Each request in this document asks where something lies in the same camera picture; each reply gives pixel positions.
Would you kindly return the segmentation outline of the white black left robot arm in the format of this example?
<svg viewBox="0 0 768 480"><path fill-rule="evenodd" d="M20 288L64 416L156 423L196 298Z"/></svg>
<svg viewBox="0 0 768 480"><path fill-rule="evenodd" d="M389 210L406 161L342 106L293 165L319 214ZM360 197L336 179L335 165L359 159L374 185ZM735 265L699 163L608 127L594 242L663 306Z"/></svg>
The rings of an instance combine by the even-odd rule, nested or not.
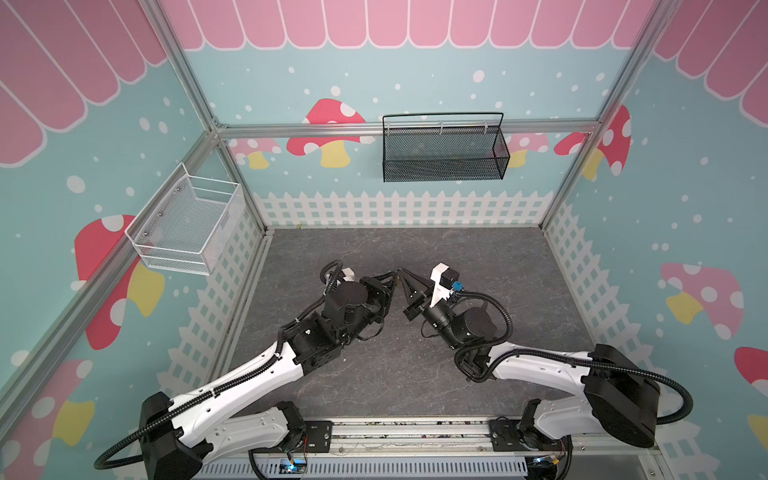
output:
<svg viewBox="0 0 768 480"><path fill-rule="evenodd" d="M185 394L145 399L138 443L148 478L193 478L222 453L231 438L224 425L235 414L338 358L366 327L382 324L395 284L393 273L342 278L248 363Z"/></svg>

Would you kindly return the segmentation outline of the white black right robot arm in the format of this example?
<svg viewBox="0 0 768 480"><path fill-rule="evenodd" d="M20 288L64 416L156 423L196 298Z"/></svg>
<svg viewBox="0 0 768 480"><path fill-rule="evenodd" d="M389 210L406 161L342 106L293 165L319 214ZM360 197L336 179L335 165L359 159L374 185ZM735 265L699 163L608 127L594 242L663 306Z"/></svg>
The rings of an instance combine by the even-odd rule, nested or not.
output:
<svg viewBox="0 0 768 480"><path fill-rule="evenodd" d="M617 349L598 344L591 352L553 352L514 344L503 306L463 290L457 272L444 264L430 278L401 269L398 279L408 298L407 318L422 317L435 329L468 381L522 381L564 393L559 400L526 402L514 437L525 448L543 450L586 434L654 445L660 388Z"/></svg>

